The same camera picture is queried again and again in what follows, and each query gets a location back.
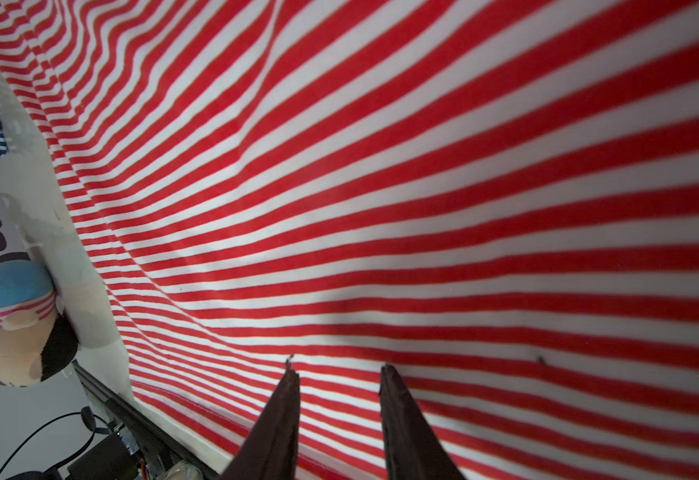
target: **wire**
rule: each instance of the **wire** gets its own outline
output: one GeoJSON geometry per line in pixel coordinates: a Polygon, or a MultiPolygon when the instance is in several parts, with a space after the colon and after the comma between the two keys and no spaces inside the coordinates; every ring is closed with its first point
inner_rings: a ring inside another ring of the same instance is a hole
{"type": "MultiPolygon", "coordinates": [[[[6,469],[6,466],[8,466],[9,462],[11,461],[12,458],[14,458],[14,456],[18,453],[18,451],[21,450],[22,447],[23,447],[25,444],[27,444],[27,443],[29,442],[30,438],[34,437],[35,434],[37,434],[38,432],[40,432],[41,430],[43,430],[45,427],[48,427],[49,425],[51,425],[51,424],[54,423],[55,421],[61,420],[62,418],[71,417],[71,416],[73,416],[73,415],[81,415],[81,413],[80,413],[80,412],[72,412],[72,413],[66,413],[66,414],[64,414],[64,415],[60,415],[60,416],[54,418],[53,420],[49,420],[48,422],[44,423],[42,426],[40,426],[40,428],[38,428],[38,429],[35,430],[33,433],[31,433],[29,437],[27,437],[27,438],[24,439],[24,442],[22,442],[21,445],[19,445],[18,447],[16,447],[16,450],[14,450],[14,453],[12,453],[11,456],[9,456],[8,460],[6,460],[6,462],[3,463],[3,466],[0,467],[0,474],[3,473],[3,470],[6,469]]],[[[105,420],[104,420],[102,417],[100,417],[100,416],[98,416],[98,415],[94,415],[94,417],[95,417],[95,418],[98,418],[99,420],[102,421],[102,423],[104,423],[105,425],[107,425],[107,423],[105,422],[105,420]]],[[[57,464],[57,465],[54,466],[53,468],[58,468],[59,466],[63,466],[63,465],[65,465],[65,463],[69,462],[70,460],[72,460],[72,459],[75,458],[76,456],[78,456],[78,455],[80,455],[81,453],[83,453],[83,452],[86,450],[86,448],[87,448],[89,445],[91,445],[91,442],[92,442],[93,439],[94,439],[94,435],[95,435],[95,433],[92,433],[92,434],[91,434],[91,437],[88,439],[88,441],[87,441],[86,444],[83,446],[83,448],[80,449],[80,450],[78,450],[78,451],[75,453],[74,456],[67,457],[67,458],[64,460],[64,463],[57,464]]]]}

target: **plush toy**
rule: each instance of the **plush toy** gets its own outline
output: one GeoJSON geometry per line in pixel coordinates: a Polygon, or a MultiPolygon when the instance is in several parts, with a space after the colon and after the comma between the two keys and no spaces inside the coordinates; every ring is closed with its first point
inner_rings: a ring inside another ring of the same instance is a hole
{"type": "Polygon", "coordinates": [[[46,268],[29,260],[1,262],[0,385],[39,383],[69,364],[77,349],[46,268]]]}

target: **gray wall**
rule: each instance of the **gray wall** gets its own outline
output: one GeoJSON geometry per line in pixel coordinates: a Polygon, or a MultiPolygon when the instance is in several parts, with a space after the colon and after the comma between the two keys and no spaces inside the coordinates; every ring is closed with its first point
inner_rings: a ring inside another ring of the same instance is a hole
{"type": "MultiPolygon", "coordinates": [[[[0,217],[3,220],[0,231],[9,244],[6,251],[22,251],[24,247],[16,228],[9,223],[2,207],[0,197],[0,217]]],[[[64,413],[79,412],[87,404],[88,400],[74,374],[67,378],[62,372],[40,385],[25,389],[0,386],[0,465],[40,425],[64,413]]],[[[11,460],[0,478],[28,470],[45,470],[71,455],[89,436],[79,416],[59,420],[30,440],[11,460]]]]}

